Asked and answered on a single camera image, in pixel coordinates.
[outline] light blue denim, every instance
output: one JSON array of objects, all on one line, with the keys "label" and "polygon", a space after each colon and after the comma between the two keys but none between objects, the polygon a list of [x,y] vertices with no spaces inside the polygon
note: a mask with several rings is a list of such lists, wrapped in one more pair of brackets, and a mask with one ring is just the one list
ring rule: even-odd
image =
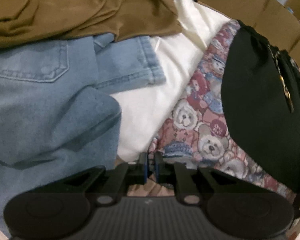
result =
[{"label": "light blue denim", "polygon": [[113,168],[121,109],[109,94],[165,81],[149,37],[112,34],[0,50],[0,230],[17,194]]}]

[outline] teddy bear pattern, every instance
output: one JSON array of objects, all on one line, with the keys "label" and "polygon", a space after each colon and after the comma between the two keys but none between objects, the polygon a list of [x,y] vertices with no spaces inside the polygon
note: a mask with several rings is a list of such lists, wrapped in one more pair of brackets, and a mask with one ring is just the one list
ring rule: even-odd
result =
[{"label": "teddy bear pattern", "polygon": [[230,45],[240,25],[232,20],[212,39],[170,117],[148,153],[188,169],[214,167],[293,201],[294,194],[257,165],[230,137],[221,101],[221,83]]}]

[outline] back pocket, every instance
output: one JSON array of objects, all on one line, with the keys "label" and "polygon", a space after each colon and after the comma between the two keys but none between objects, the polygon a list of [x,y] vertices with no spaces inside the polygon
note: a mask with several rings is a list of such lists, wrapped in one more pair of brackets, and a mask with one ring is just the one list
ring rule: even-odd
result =
[{"label": "back pocket", "polygon": [[42,41],[0,49],[0,77],[54,82],[69,69],[67,41]]}]

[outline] white cloth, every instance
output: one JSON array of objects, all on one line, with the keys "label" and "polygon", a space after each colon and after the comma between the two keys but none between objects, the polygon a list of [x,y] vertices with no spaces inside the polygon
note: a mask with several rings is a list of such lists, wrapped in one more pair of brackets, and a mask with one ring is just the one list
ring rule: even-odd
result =
[{"label": "white cloth", "polygon": [[230,19],[193,0],[175,0],[183,32],[152,37],[167,82],[113,95],[122,107],[118,155],[136,160],[177,103],[211,39]]}]

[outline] black bag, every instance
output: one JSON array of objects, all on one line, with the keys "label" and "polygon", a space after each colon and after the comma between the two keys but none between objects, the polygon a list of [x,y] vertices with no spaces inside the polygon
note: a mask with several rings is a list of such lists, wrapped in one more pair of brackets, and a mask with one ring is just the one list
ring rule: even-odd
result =
[{"label": "black bag", "polygon": [[300,71],[287,51],[239,23],[221,87],[229,133],[266,172],[300,193]]}]

